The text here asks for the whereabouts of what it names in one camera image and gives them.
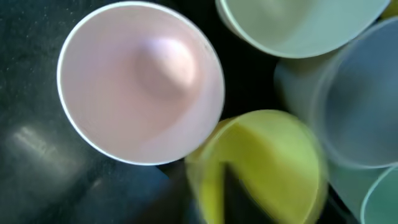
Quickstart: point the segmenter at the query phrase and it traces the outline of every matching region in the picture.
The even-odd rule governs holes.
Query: dark table surface
[[[80,19],[112,2],[0,1],[0,223],[126,223],[174,186],[162,170],[181,162],[142,167],[107,158],[74,131],[58,99],[63,41]],[[232,35],[213,0],[155,2],[186,15],[215,47],[226,83],[221,119],[283,109],[272,81],[278,58]]]

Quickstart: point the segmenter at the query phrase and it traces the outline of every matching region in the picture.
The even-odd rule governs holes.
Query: plastic cup
[[[237,172],[251,197],[281,223],[314,223],[325,199],[317,141],[285,112],[254,111],[220,122],[185,163],[208,223],[224,223],[225,163]]]
[[[389,0],[216,0],[218,14],[238,37],[285,58],[325,54],[354,39]]]
[[[347,169],[329,165],[330,183],[362,224],[394,224],[398,220],[398,170]]]
[[[368,169],[398,162],[397,30],[394,17],[342,49],[283,60],[275,70],[288,109],[339,165]]]
[[[212,132],[224,102],[218,57],[179,13],[119,2],[82,19],[58,60],[63,109],[78,134],[122,162],[180,159]]]

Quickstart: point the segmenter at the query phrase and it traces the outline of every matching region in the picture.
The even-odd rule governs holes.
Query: light green cup
[[[398,167],[349,169],[329,164],[330,184],[362,224],[398,223]]]

